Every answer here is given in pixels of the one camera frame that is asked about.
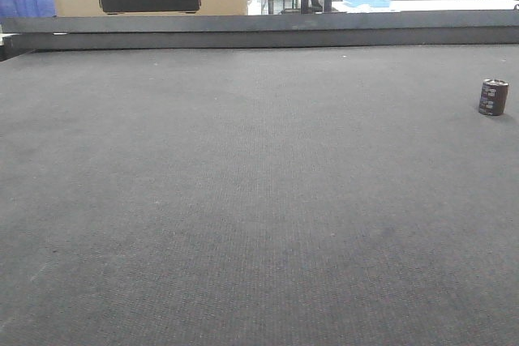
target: gray felt table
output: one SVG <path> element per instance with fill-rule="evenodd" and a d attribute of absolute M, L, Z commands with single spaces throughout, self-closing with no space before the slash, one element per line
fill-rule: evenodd
<path fill-rule="evenodd" d="M 0 63 L 2 346 L 516 346 L 519 46 Z M 505 115 L 477 105 L 511 84 Z"/>

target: electrolytic capacitor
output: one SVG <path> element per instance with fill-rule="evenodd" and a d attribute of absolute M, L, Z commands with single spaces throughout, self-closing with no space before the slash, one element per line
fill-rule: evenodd
<path fill-rule="evenodd" d="M 503 115 L 508 83 L 503 80 L 485 79 L 479 99 L 479 112 L 483 115 Z"/>

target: dark gray edge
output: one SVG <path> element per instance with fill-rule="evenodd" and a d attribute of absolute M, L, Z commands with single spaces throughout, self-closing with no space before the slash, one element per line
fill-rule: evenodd
<path fill-rule="evenodd" d="M 11 39 L 13 36 L 6 36 L 3 38 L 2 46 L 2 60 L 8 60 L 13 57 L 17 57 L 21 54 L 29 53 L 35 49 L 31 48 L 31 45 L 15 45 Z"/>
<path fill-rule="evenodd" d="M 501 27 L 310 32 L 21 34 L 9 38 L 9 46 L 18 51 L 468 44 L 519 44 L 519 29 Z"/>
<path fill-rule="evenodd" d="M 289 32 L 348 29 L 519 27 L 519 11 L 408 11 L 251 16 L 5 18 L 4 32 Z"/>

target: carpeted surface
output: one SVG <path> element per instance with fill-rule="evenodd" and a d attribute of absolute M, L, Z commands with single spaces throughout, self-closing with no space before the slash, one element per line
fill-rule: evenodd
<path fill-rule="evenodd" d="M 519 46 L 0 64 L 0 345 L 519 344 Z M 477 111 L 510 82 L 505 115 Z"/>

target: capacitor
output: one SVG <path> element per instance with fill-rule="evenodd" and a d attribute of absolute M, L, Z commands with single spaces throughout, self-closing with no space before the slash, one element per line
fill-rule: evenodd
<path fill-rule="evenodd" d="M 483 115 L 503 115 L 508 83 L 503 80 L 485 79 L 479 99 L 479 112 Z"/>

